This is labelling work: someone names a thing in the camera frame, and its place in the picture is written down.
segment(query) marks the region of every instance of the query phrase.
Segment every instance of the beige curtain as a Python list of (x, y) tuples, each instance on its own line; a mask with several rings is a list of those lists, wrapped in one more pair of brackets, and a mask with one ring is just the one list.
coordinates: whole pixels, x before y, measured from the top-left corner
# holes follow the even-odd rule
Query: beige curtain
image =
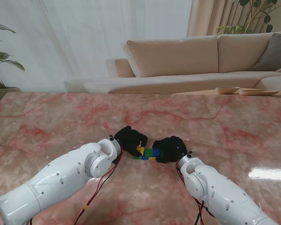
[[(223, 25), (247, 25), (249, 4), (242, 7), (238, 1), (232, 0), (192, 0), (187, 37), (216, 35), (217, 28)], [(264, 17), (254, 20), (250, 29), (254, 33), (264, 33), (266, 24)]]

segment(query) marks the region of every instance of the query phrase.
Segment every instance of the wire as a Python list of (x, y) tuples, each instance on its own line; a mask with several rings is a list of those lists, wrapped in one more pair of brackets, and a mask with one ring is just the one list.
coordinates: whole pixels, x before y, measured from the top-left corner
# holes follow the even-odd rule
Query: wire
[[(120, 162), (120, 160), (121, 160), (121, 158), (122, 158), (122, 155), (123, 155), (123, 149), (122, 149), (122, 151), (121, 151), (121, 153), (120, 153), (120, 158), (119, 158), (119, 160), (118, 160), (118, 163)], [(76, 219), (74, 225), (77, 224), (79, 218), (82, 216), (82, 214), (84, 213), (84, 211), (87, 209), (87, 207), (90, 205), (90, 203), (91, 203), (91, 202), (93, 201), (93, 199), (96, 197), (96, 195), (99, 193), (99, 191), (101, 190), (103, 184), (110, 178), (110, 176), (111, 176), (111, 175), (113, 174), (113, 172), (116, 170), (116, 168), (117, 168), (117, 166), (118, 166), (118, 163), (117, 163), (111, 170), (109, 170), (106, 174), (104, 174), (104, 175), (101, 177), (101, 179), (100, 179), (99, 182), (98, 182), (97, 188), (96, 188), (96, 190), (95, 190), (93, 196), (89, 199), (88, 203), (84, 206), (84, 208), (83, 208), (83, 209), (81, 210), (81, 212), (79, 213), (79, 216), (77, 217), (77, 219)], [(100, 186), (100, 183), (101, 183), (102, 179), (103, 179), (104, 176), (106, 176), (107, 174), (109, 174), (109, 176), (106, 178), (106, 180), (103, 181), (103, 183), (102, 183), (101, 186)]]
[[(180, 179), (182, 180), (182, 182), (183, 182), (184, 185), (185, 185), (184, 177), (183, 177), (183, 175), (182, 175), (182, 173), (180, 172), (180, 169), (179, 169), (179, 167), (178, 167), (179, 161), (180, 161), (180, 159), (178, 159), (177, 162), (176, 162), (176, 170), (177, 170), (177, 173), (178, 173)], [(197, 220), (196, 220), (196, 222), (195, 222), (194, 225), (197, 225), (197, 223), (198, 223), (198, 221), (199, 221), (199, 218), (200, 218), (200, 223), (201, 223), (201, 225), (204, 225), (203, 219), (202, 219), (202, 209), (203, 209), (203, 207), (204, 207), (204, 208), (207, 210), (207, 207), (204, 206), (204, 201), (202, 201), (202, 204), (201, 204), (196, 198), (193, 197), (193, 199), (195, 200), (195, 202), (197, 203), (198, 208), (199, 208), (199, 213), (198, 213), (198, 216), (197, 216)]]

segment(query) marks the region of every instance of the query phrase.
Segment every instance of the plant pot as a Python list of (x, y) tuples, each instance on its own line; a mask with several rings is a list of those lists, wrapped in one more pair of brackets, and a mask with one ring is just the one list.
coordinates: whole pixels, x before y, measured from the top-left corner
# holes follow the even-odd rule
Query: plant pot
[(20, 88), (13, 88), (13, 87), (7, 87), (4, 89), (0, 89), (0, 101), (3, 99), (6, 93), (8, 92), (22, 92)]

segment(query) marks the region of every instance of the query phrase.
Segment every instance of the yellow lego brick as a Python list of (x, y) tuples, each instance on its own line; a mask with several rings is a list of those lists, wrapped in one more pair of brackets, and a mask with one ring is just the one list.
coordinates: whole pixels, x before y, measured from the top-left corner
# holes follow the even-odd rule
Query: yellow lego brick
[(142, 156), (144, 156), (145, 147), (138, 146), (138, 147), (136, 148), (136, 150), (137, 150), (138, 152), (140, 152)]

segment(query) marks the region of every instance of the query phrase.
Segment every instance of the gray pillow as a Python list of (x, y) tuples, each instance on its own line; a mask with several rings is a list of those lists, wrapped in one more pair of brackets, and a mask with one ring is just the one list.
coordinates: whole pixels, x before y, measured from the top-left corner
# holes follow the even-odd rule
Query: gray pillow
[(274, 33), (255, 66), (249, 71), (276, 71), (281, 68), (281, 34)]

